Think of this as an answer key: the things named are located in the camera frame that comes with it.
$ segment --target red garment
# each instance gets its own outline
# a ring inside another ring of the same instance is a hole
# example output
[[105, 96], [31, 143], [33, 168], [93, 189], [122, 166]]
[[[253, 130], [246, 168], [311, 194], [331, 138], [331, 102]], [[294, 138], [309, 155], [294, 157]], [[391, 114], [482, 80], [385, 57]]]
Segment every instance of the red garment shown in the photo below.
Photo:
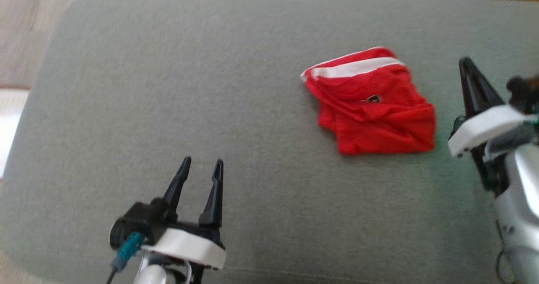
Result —
[[333, 131], [343, 155], [433, 149], [435, 109], [410, 72], [384, 47], [345, 55], [302, 73], [320, 100], [318, 124]]

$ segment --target grey sofa cushion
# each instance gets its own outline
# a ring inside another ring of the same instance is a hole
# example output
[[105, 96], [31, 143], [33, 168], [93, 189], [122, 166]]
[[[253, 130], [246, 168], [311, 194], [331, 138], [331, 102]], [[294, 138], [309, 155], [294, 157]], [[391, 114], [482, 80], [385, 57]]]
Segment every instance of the grey sofa cushion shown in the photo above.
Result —
[[[192, 155], [179, 215], [196, 220], [221, 157], [228, 257], [205, 282], [493, 282], [491, 195], [446, 147], [457, 63], [470, 55], [504, 93], [536, 73], [538, 14], [495, 0], [79, 0], [15, 137], [2, 247], [39, 276], [104, 282], [115, 218]], [[371, 46], [436, 105], [434, 151], [343, 157], [318, 127], [298, 75]]]

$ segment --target black cable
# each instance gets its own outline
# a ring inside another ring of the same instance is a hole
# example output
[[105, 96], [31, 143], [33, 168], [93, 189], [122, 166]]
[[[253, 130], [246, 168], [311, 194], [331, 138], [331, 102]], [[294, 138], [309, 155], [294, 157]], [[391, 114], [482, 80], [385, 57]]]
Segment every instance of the black cable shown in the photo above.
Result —
[[118, 268], [116, 267], [112, 268], [112, 272], [110, 273], [110, 276], [108, 276], [107, 284], [112, 283], [112, 278], [114, 278], [114, 275], [116, 274], [117, 271], [118, 271]]

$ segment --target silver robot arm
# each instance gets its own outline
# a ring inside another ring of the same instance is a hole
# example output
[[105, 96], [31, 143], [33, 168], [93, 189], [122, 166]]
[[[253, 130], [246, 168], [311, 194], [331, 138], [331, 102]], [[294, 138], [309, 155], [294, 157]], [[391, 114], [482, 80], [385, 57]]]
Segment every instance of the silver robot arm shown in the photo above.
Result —
[[183, 183], [191, 158], [186, 157], [162, 198], [135, 203], [110, 230], [110, 247], [117, 250], [107, 284], [129, 258], [142, 253], [135, 284], [200, 284], [204, 269], [222, 269], [227, 254], [221, 243], [223, 161], [213, 171], [213, 187], [198, 224], [178, 221]]
[[448, 145], [453, 157], [470, 153], [483, 186], [495, 195], [502, 256], [516, 282], [539, 283], [539, 81], [520, 77], [507, 84], [505, 104], [469, 58], [460, 60], [466, 117], [455, 121]]

